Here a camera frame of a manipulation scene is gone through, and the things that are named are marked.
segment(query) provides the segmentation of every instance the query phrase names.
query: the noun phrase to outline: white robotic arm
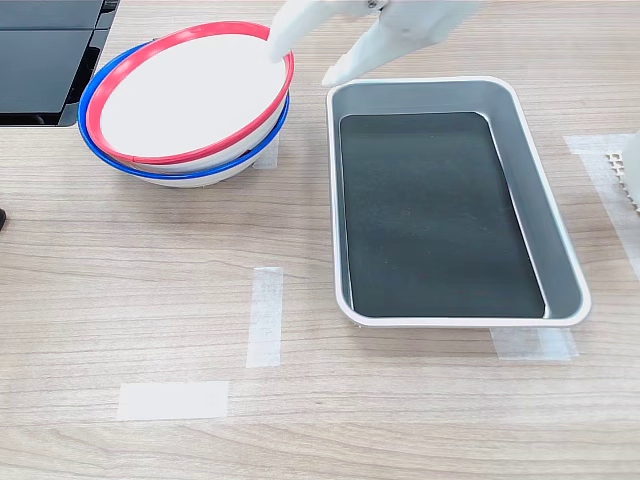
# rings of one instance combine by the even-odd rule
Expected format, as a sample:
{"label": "white robotic arm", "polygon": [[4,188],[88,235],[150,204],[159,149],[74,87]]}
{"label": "white robotic arm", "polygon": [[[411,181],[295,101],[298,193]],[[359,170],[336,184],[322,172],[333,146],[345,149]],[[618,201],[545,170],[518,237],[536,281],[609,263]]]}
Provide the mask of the white robotic arm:
{"label": "white robotic arm", "polygon": [[288,0],[273,19],[267,42],[282,58],[311,30],[336,14],[380,12],[375,24],[329,70],[324,86],[346,83],[407,53],[440,43],[480,7],[481,0]]}

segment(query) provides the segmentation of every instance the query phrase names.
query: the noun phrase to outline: blue-rimmed bowl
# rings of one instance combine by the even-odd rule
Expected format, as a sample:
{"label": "blue-rimmed bowl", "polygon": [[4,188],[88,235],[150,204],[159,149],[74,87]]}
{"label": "blue-rimmed bowl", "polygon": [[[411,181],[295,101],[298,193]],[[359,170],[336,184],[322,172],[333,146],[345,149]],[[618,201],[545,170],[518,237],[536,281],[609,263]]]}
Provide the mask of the blue-rimmed bowl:
{"label": "blue-rimmed bowl", "polygon": [[91,140],[91,137],[89,136],[86,124],[87,107],[89,106],[91,97],[100,82],[102,82],[102,80],[109,74],[111,70],[113,70],[120,62],[122,62],[132,53],[142,48],[144,45],[146,44],[138,45],[137,47],[127,50],[126,52],[118,55],[116,58],[111,60],[94,75],[94,77],[87,85],[87,88],[84,90],[78,108],[78,126],[80,127],[82,138],[84,139],[87,146],[91,149],[91,151],[103,162],[111,165],[114,168],[117,168],[121,172],[128,173],[129,175],[134,175],[147,182],[155,183],[157,185],[164,185],[166,187],[189,188],[212,185],[214,183],[218,183],[222,180],[226,180],[227,178],[237,175],[245,168],[253,165],[258,157],[262,153],[264,153],[265,148],[280,133],[280,130],[282,129],[282,126],[284,125],[284,122],[287,118],[287,114],[289,113],[289,95],[287,95],[287,100],[284,109],[280,114],[278,122],[276,123],[273,130],[271,130],[269,135],[267,135],[266,138],[262,140],[262,142],[260,142],[258,145],[256,145],[256,147],[254,147],[244,155],[236,158],[235,160],[223,163],[222,165],[217,165],[209,169],[181,174],[144,171],[114,160],[96,146],[96,144],[93,142],[93,140]]}

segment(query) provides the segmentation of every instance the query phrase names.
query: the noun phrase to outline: white tape strip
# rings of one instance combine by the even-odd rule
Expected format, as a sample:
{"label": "white tape strip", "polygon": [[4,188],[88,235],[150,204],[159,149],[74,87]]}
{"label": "white tape strip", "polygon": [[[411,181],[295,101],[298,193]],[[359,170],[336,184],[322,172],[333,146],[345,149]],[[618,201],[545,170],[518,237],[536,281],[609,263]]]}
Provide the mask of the white tape strip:
{"label": "white tape strip", "polygon": [[247,368],[280,365],[283,280],[280,267],[254,269]]}
{"label": "white tape strip", "polygon": [[606,157],[606,154],[622,152],[633,137],[634,135],[596,135],[565,137],[565,141],[572,152],[580,152],[584,168],[602,200],[636,276],[640,279],[640,218]]}
{"label": "white tape strip", "polygon": [[278,167],[278,148],[280,145],[280,134],[271,140],[260,156],[253,164],[256,170],[272,170]]}
{"label": "white tape strip", "polygon": [[118,420],[179,420],[227,416],[229,382],[123,383]]}
{"label": "white tape strip", "polygon": [[492,328],[500,360],[568,361],[578,349],[568,328]]}
{"label": "white tape strip", "polygon": [[575,155],[593,155],[621,153],[631,141],[633,134],[614,135],[573,135],[564,137],[571,153]]}

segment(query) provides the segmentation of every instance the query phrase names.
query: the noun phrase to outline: red rim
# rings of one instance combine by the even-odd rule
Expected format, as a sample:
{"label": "red rim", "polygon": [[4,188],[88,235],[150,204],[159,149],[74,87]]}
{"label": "red rim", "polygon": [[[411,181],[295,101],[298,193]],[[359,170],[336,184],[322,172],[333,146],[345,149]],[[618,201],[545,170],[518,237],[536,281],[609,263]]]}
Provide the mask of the red rim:
{"label": "red rim", "polygon": [[269,107],[247,126],[212,145],[207,145],[206,147],[202,147],[186,153],[180,153],[177,155],[167,155],[164,157],[138,157],[133,155],[125,155],[114,150],[102,135],[102,129],[100,128],[100,117],[102,116],[102,110],[105,103],[107,102],[107,99],[115,90],[115,88],[120,84],[120,82],[122,82],[127,77],[127,75],[138,68],[138,66],[140,66],[142,63],[144,63],[154,55],[157,55],[158,53],[181,43],[202,37],[228,34],[251,35],[253,37],[267,40],[267,38],[269,37],[269,27],[249,22],[205,23],[203,25],[190,27],[155,40],[154,42],[149,43],[147,46],[141,48],[133,55],[125,59],[120,65],[113,69],[113,71],[111,71],[111,73],[109,73],[109,75],[98,86],[91,99],[91,102],[89,103],[89,107],[87,109],[87,130],[89,132],[89,135],[91,136],[91,139],[103,152],[117,160],[129,161],[134,163],[147,163],[150,165],[170,165],[190,162],[209,155],[213,155],[214,153],[220,152],[226,148],[229,148],[231,145],[238,143],[244,137],[255,131],[260,125],[266,122],[275,113],[276,109],[282,103],[287,94],[287,91],[289,90],[291,80],[293,80],[292,52],[289,52],[284,58],[287,73],[284,85],[278,93],[278,96],[273,100]]}

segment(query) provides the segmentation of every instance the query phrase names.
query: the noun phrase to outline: table surface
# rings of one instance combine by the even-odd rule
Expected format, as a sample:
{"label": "table surface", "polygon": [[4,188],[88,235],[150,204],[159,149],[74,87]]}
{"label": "table surface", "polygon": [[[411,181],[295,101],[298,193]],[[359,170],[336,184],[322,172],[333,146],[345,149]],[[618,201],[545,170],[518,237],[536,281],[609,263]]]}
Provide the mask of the table surface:
{"label": "table surface", "polygon": [[[276,8],[125,0],[101,64]],[[488,330],[359,329],[339,312],[320,80],[368,19],[296,49],[276,170],[166,189],[109,169],[76,127],[1,129],[0,478],[640,478],[640,283],[563,140],[640,127],[639,16],[629,1],[491,2],[372,75],[515,87],[593,293],[565,363],[500,360]],[[282,362],[248,369],[264,266],[285,274]],[[229,381],[226,418],[116,421],[123,383],[210,380]]]}

